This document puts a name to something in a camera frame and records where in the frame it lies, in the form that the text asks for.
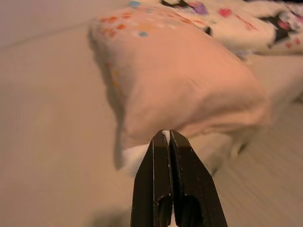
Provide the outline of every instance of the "beige surface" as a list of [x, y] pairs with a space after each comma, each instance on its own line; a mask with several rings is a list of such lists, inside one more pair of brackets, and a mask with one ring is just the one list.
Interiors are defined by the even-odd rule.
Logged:
[[252, 55], [249, 60], [272, 102], [273, 121], [303, 91], [303, 56]]
[[303, 105], [214, 176], [229, 227], [301, 227]]
[[37, 36], [86, 23], [129, 0], [2, 0], [0, 49]]
[[0, 53], [0, 226], [89, 226], [130, 206], [87, 26]]

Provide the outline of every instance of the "cartoon print blanket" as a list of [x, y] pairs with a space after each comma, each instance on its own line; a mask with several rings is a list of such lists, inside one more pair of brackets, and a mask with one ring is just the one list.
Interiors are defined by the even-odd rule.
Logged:
[[303, 3], [161, 0], [234, 53], [303, 53]]

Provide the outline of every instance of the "black cartoon character print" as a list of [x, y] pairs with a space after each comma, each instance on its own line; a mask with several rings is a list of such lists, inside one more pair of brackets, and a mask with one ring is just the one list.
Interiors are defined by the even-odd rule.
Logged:
[[193, 2], [185, 2], [184, 0], [179, 0], [178, 3], [170, 4], [164, 0], [161, 1], [161, 4], [164, 6], [172, 7], [175, 9], [188, 10], [188, 13], [199, 14], [201, 16], [208, 15], [207, 8], [202, 2], [193, 1]]
[[162, 0], [161, 4], [164, 5], [164, 6], [173, 7], [173, 8], [187, 8], [187, 7], [190, 7], [189, 4], [187, 2], [185, 2], [184, 0], [179, 0], [179, 2], [176, 3], [176, 4], [170, 4], [170, 3]]
[[292, 11], [280, 11], [275, 16], [259, 17], [260, 20], [271, 23], [276, 28], [275, 39], [268, 47], [288, 39], [290, 34], [298, 33], [302, 28], [302, 17]]
[[212, 36], [212, 28], [210, 26], [207, 26], [204, 28], [204, 32], [210, 36]]

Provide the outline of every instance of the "pink pillow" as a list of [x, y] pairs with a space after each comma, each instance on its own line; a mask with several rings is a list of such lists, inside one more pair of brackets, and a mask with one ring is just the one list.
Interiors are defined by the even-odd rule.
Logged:
[[171, 9], [137, 4], [91, 31], [125, 108], [123, 149], [161, 129], [192, 137], [268, 123], [269, 100], [247, 66]]

